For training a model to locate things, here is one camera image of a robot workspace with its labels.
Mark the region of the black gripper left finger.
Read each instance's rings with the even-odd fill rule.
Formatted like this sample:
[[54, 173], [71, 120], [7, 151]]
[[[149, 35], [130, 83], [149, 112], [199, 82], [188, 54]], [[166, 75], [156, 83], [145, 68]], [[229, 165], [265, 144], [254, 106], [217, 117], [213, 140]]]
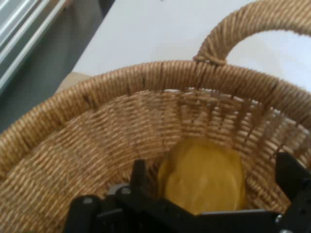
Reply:
[[147, 170], [144, 159], [137, 159], [134, 161], [130, 187], [147, 194]]

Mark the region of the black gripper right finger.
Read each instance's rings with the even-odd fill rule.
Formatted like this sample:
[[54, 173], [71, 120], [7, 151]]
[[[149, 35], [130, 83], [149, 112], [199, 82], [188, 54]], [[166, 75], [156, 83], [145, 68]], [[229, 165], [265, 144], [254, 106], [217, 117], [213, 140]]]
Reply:
[[276, 155], [276, 183], [299, 214], [311, 212], [311, 173], [286, 152]]

